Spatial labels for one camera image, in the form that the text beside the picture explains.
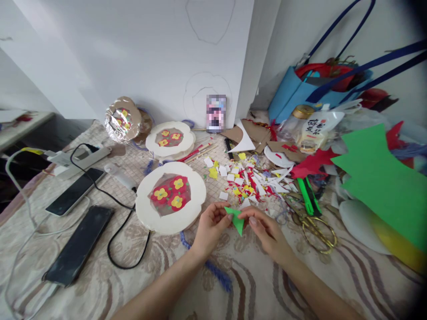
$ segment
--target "green utility knife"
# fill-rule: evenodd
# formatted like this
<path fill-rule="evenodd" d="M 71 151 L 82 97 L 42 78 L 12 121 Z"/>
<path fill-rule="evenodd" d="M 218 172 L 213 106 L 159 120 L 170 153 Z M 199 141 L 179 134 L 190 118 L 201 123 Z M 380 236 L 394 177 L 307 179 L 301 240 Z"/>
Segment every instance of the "green utility knife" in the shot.
<path fill-rule="evenodd" d="M 307 214 L 309 216 L 321 216 L 322 211 L 320 210 L 319 204 L 317 203 L 316 197 L 314 195 L 313 189 L 311 188 L 308 178 L 304 179 L 297 178 L 299 188 L 301 189 L 302 197 L 306 205 Z"/>

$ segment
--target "white board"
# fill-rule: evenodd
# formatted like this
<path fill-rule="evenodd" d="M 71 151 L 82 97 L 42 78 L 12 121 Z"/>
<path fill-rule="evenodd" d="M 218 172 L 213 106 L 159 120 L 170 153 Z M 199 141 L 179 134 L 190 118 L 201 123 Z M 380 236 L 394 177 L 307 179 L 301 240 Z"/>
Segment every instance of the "white board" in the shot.
<path fill-rule="evenodd" d="M 65 60 L 75 58 L 86 95 L 96 98 L 91 114 L 127 95 L 158 122 L 189 118 L 204 127 L 206 95 L 226 94 L 233 126 L 254 0 L 14 1 L 37 12 L 25 17 L 41 39 L 66 44 Z M 37 77 L 29 76 L 36 85 Z"/>

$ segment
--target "white table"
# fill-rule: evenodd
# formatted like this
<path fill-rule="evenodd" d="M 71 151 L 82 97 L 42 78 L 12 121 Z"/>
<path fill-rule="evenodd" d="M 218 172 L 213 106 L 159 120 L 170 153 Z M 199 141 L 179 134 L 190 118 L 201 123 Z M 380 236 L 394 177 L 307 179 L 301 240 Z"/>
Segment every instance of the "white table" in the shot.
<path fill-rule="evenodd" d="M 53 112 L 28 112 L 26 114 L 32 117 L 31 121 L 20 121 L 16 127 L 9 127 L 0 131 L 0 153 L 14 145 L 31 131 L 45 124 L 55 115 Z"/>

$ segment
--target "black phone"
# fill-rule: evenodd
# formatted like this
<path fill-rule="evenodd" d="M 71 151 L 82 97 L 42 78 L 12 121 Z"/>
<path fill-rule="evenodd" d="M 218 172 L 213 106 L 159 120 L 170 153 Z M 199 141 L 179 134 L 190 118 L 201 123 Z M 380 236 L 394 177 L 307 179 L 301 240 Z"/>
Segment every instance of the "black phone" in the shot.
<path fill-rule="evenodd" d="M 79 276 L 113 213 L 111 208 L 90 207 L 42 281 L 70 286 Z"/>
<path fill-rule="evenodd" d="M 95 182 L 98 182 L 104 175 L 104 171 L 90 168 L 58 198 L 56 198 L 56 200 L 46 208 L 46 211 L 56 216 L 65 216 L 93 188 L 93 182 L 89 177 L 91 177 Z"/>

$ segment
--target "hand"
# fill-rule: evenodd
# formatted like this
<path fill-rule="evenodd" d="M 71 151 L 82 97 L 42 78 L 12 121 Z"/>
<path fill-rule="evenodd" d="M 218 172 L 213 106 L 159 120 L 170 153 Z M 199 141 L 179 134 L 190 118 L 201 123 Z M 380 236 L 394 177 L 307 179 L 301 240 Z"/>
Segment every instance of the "hand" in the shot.
<path fill-rule="evenodd" d="M 249 218 L 249 225 L 261 240 L 262 248 L 274 261 L 283 267 L 286 261 L 292 260 L 292 248 L 274 219 L 254 206 L 244 208 L 238 217 Z"/>
<path fill-rule="evenodd" d="M 219 237 L 233 220 L 232 214 L 227 214 L 224 207 L 229 207 L 228 202 L 214 202 L 200 216 L 196 239 L 191 250 L 198 257 L 206 260 L 216 248 Z"/>

